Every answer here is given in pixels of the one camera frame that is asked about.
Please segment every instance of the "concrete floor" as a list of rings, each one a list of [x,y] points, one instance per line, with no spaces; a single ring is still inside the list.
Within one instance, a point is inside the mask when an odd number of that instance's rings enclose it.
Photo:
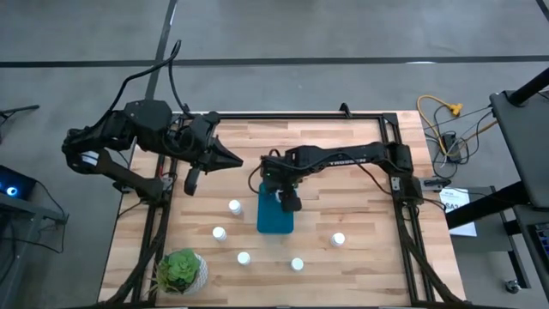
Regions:
[[[0,1],[0,62],[154,59],[168,0]],[[180,58],[407,57],[546,55],[549,24],[534,0],[179,0],[167,50],[182,39]],[[421,94],[461,102],[463,112],[488,95],[517,88],[547,63],[371,64],[176,68],[183,100],[195,111],[413,110]],[[0,69],[0,108],[40,104],[2,128],[0,162],[46,183],[70,213],[65,253],[33,249],[21,308],[92,304],[99,292],[120,194],[101,176],[66,167],[66,130],[94,123],[121,81],[142,68]],[[132,82],[121,102],[143,97],[148,79]],[[166,78],[156,99],[175,109]],[[425,103],[431,115],[437,107]],[[444,126],[463,132],[481,115]],[[441,113],[440,118],[449,115]],[[518,179],[498,127],[455,176],[459,186],[502,187]],[[43,241],[57,244],[59,233]],[[533,288],[511,295],[505,253],[457,252],[473,303],[545,308],[522,239]],[[75,276],[86,280],[75,280]]]

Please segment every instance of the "yellow cable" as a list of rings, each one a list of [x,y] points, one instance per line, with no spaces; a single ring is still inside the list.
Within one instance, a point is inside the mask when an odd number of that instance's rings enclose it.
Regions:
[[[449,154],[448,152],[446,152],[446,149],[444,148],[444,145],[443,145],[443,140],[442,140],[442,137],[438,134],[438,130],[435,130],[435,125],[431,123],[431,121],[429,121],[429,119],[425,116],[425,114],[423,113],[423,111],[421,110],[421,101],[423,99],[431,99],[431,100],[435,100],[436,102],[448,107],[448,109],[452,112],[452,115],[454,115],[455,117],[459,117],[460,115],[460,111],[461,109],[463,108],[463,104],[448,104],[446,102],[444,102],[443,100],[440,100],[439,98],[435,97],[435,96],[432,96],[432,95],[429,95],[429,94],[426,94],[426,95],[421,95],[417,100],[416,100],[416,106],[418,108],[418,112],[419,112],[419,115],[423,118],[423,120],[425,120],[428,124],[429,124],[429,128],[431,128],[431,130],[433,131],[433,133],[435,133],[435,137],[437,138],[438,140],[438,145],[440,146],[440,151],[445,155],[445,156],[453,156],[453,155],[457,155],[459,154],[460,150],[462,150],[462,148],[465,146],[465,144],[473,137],[479,135],[480,133],[490,129],[493,125],[497,124],[498,121],[497,120],[494,120],[492,121],[491,123],[489,123],[488,125],[484,126],[482,129],[480,129],[478,132],[474,132],[470,137],[466,138],[465,139],[465,142],[455,151],[455,153],[451,153]]]

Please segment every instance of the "wooden tabletop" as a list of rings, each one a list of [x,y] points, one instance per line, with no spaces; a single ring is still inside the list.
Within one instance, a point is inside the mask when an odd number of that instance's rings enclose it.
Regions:
[[[396,112],[403,143],[412,150],[415,176],[431,177],[431,158],[417,112]],[[303,209],[295,213],[295,228],[288,235],[265,235],[256,230],[257,197],[247,185],[259,156],[272,148],[299,145],[321,148],[366,144],[380,140],[372,120],[223,120],[216,133],[222,143],[244,160],[241,168],[203,174],[196,194],[186,196],[183,181],[188,164],[178,163],[165,253],[190,247],[208,263],[208,285],[192,296],[160,293],[157,306],[399,306],[409,305],[401,248],[392,198],[383,194],[356,166],[331,167],[306,178],[299,187]],[[137,148],[131,169],[152,177],[157,155]],[[387,175],[364,165],[389,189]],[[260,178],[253,178],[259,185]],[[436,194],[426,194],[437,198]],[[238,199],[243,214],[233,215],[228,203]],[[122,201],[120,211],[137,202]],[[441,209],[420,206],[419,221],[427,259],[446,285],[464,299],[455,254]],[[106,300],[136,265],[147,206],[139,206],[118,220],[100,290]],[[214,227],[227,232],[225,242],[212,237]],[[347,241],[334,248],[329,238],[342,232]],[[237,263],[247,251],[251,264]],[[301,258],[300,272],[290,268]],[[425,298],[419,267],[414,273],[421,299]],[[145,281],[146,293],[149,280]]]

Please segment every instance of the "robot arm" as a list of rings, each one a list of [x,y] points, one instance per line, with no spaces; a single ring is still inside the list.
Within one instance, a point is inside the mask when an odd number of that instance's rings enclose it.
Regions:
[[[284,211],[299,211],[301,201],[294,189],[303,177],[319,173],[326,167],[363,163],[376,164],[389,176],[399,177],[405,189],[401,190],[401,195],[412,198],[410,202],[421,203],[421,186],[413,176],[410,148],[394,142],[330,149],[299,146],[287,150],[284,156],[262,156],[261,176],[267,192],[278,192]]]
[[[200,171],[206,173],[241,167],[242,160],[227,150],[214,136],[220,122],[216,112],[195,115],[177,129],[172,128],[172,110],[159,100],[139,100],[126,104],[122,111],[108,112],[92,127],[71,129],[63,142],[67,164],[78,173],[104,174],[116,186],[135,189],[137,195],[153,201],[161,198],[164,183],[159,178],[145,179],[114,162],[105,148],[126,150],[134,139],[143,150],[190,163],[184,191],[193,195]]]

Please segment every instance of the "succulent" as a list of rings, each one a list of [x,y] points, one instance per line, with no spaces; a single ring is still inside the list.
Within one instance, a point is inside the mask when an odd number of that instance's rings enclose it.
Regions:
[[[200,261],[191,249],[164,256],[157,267],[158,288],[168,293],[182,293],[190,287],[200,268]]]

